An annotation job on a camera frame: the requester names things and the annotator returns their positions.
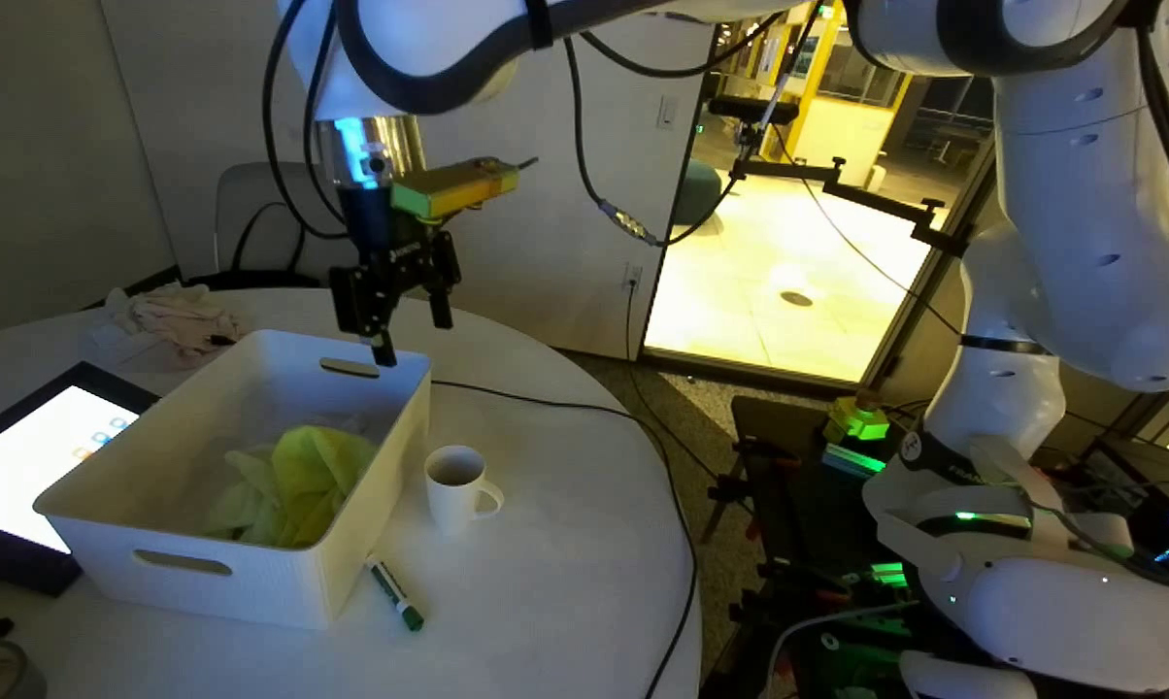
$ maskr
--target white bin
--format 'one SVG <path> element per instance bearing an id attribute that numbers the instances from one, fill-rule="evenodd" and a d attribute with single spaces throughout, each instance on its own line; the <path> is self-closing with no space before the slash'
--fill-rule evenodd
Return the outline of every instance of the white bin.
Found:
<path id="1" fill-rule="evenodd" d="M 407 468 L 428 450 L 431 373 L 394 354 L 376 379 L 322 373 L 322 357 L 370 361 L 370 345 L 258 330 L 168 391 L 141 422 L 33 507 L 107 594 L 181 613 L 331 624 L 376 549 Z M 340 426 L 376 444 L 357 488 L 310 549 L 204 536 L 235 480 L 225 450 L 271 448 L 286 426 Z"/>

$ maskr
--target tablet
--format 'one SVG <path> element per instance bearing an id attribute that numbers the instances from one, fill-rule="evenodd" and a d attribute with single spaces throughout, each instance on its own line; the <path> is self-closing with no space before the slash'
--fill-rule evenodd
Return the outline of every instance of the tablet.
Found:
<path id="1" fill-rule="evenodd" d="M 51 564 L 69 555 L 51 520 L 33 511 L 33 498 L 151 402 L 151 391 L 98 366 L 72 366 L 0 413 L 0 577 L 6 577 L 6 568 L 25 575 L 25 558 Z"/>

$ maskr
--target white container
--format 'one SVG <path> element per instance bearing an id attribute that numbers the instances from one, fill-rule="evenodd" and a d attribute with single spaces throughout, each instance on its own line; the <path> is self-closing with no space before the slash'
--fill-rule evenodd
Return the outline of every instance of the white container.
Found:
<path id="1" fill-rule="evenodd" d="M 331 624 L 407 468 L 428 454 L 431 373 L 424 354 L 394 354 L 394 369 L 379 369 L 376 379 L 322 373 L 322 357 L 371 361 L 357 343 L 248 332 L 55 480 L 33 507 L 107 599 L 204 617 Z M 235 480 L 225 450 L 271 448 L 303 422 L 376 444 L 376 458 L 322 540 L 264 549 L 204 536 L 209 507 Z"/>

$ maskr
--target tablet screen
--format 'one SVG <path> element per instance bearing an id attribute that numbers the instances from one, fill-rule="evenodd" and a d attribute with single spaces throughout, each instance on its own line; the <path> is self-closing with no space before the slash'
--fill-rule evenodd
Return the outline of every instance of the tablet screen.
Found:
<path id="1" fill-rule="evenodd" d="M 66 553 L 33 511 L 33 498 L 120 433 L 141 415 L 98 391 L 66 383 L 46 402 L 0 430 L 0 532 Z"/>

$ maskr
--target white cup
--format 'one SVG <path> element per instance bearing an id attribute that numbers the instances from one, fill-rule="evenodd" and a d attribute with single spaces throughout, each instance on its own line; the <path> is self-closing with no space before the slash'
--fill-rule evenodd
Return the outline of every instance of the white cup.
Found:
<path id="1" fill-rule="evenodd" d="M 506 494 L 485 476 L 485 461 L 470 448 L 437 448 L 428 454 L 428 515 L 437 532 L 457 536 L 472 520 L 506 507 Z"/>

